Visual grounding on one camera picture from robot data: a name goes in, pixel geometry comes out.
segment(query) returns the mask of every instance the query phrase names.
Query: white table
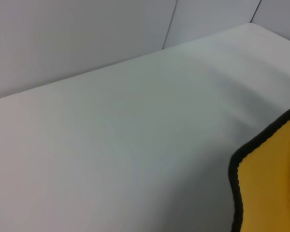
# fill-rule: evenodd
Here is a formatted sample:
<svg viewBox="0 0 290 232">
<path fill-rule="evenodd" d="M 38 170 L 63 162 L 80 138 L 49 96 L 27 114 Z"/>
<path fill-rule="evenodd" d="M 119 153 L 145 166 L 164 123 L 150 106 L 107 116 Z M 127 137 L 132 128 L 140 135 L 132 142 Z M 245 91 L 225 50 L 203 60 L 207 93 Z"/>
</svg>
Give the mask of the white table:
<svg viewBox="0 0 290 232">
<path fill-rule="evenodd" d="M 228 232 L 229 158 L 288 108 L 253 24 L 2 98 L 0 232 Z"/>
</svg>

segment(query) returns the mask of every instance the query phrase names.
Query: yellow microfiber towel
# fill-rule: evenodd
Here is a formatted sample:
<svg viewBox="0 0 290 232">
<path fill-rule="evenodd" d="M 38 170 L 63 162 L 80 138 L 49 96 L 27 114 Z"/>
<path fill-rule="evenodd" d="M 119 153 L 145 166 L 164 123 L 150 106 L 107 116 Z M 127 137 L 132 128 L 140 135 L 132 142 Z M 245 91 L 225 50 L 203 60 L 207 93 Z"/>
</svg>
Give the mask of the yellow microfiber towel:
<svg viewBox="0 0 290 232">
<path fill-rule="evenodd" d="M 290 232 L 290 110 L 232 156 L 232 232 Z"/>
</svg>

